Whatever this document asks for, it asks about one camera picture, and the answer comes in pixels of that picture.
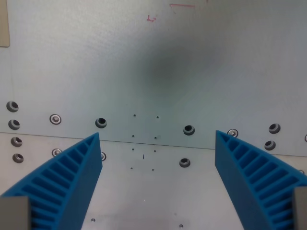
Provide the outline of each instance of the red pen mark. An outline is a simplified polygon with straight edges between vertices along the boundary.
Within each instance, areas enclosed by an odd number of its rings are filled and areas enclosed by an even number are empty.
[[[170,7],[172,6],[184,6],[184,7],[195,7],[195,5],[185,5],[185,4],[169,4]]]
[[[149,19],[149,15],[148,15],[147,20],[150,21],[150,22],[154,22],[154,21],[157,20],[157,19],[156,19],[156,18],[153,18],[153,20],[150,20],[150,19]]]

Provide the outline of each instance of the countersunk screw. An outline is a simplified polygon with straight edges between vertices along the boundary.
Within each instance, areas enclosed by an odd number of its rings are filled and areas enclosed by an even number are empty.
[[[53,114],[50,116],[50,122],[54,125],[60,124],[62,121],[61,117],[57,114]]]
[[[230,130],[227,132],[227,134],[233,136],[234,138],[236,138],[236,137],[238,136],[239,133],[238,133],[238,130],[232,128],[232,129],[230,129]]]
[[[56,156],[58,156],[60,153],[62,153],[62,150],[60,150],[60,149],[54,149],[54,150],[52,151],[52,156],[53,156],[53,157],[56,157]]]

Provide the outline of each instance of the metal table surface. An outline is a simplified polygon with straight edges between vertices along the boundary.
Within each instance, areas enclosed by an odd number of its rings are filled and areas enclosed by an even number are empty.
[[[0,194],[51,159],[53,149],[80,141],[18,135],[23,144],[17,148],[15,136],[0,133]],[[243,230],[213,150],[113,141],[101,141],[101,150],[106,160],[82,230]],[[12,160],[16,153],[24,158],[20,164]],[[277,157],[307,172],[306,157]],[[181,168],[182,158],[191,165]]]
[[[306,9],[305,0],[8,0],[0,132],[99,131],[102,140],[214,149],[215,130],[235,128],[262,149],[274,140],[272,153],[306,156]],[[99,117],[106,128],[94,125]],[[184,135],[186,125],[195,134]]]

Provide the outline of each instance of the small hole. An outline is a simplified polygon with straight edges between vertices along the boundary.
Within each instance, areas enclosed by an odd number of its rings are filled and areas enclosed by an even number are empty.
[[[191,131],[192,130],[192,126],[185,126],[185,130],[186,131]]]
[[[16,102],[12,102],[12,106],[17,109],[18,108],[18,104]]]
[[[20,125],[19,122],[16,121],[16,120],[13,120],[13,123],[14,123],[14,125],[16,125],[16,126],[19,126],[19,125]]]
[[[99,118],[99,119],[98,119],[98,122],[99,122],[100,124],[104,124],[104,123],[106,122],[106,120],[103,119],[103,118]]]
[[[276,128],[276,124],[270,125],[269,129],[275,129]]]

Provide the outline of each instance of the metal panel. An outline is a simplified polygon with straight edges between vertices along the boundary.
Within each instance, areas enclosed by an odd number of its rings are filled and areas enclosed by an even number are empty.
[[[215,130],[236,128],[257,147],[273,139],[274,153],[304,156],[306,9],[305,0],[11,0],[0,131],[214,149]]]
[[[78,139],[0,133],[0,194]],[[214,151],[101,141],[103,169],[83,223],[83,230],[243,230],[214,166]],[[12,160],[23,155],[20,164]],[[188,168],[180,159],[191,161]],[[307,158],[278,156],[307,172]]]

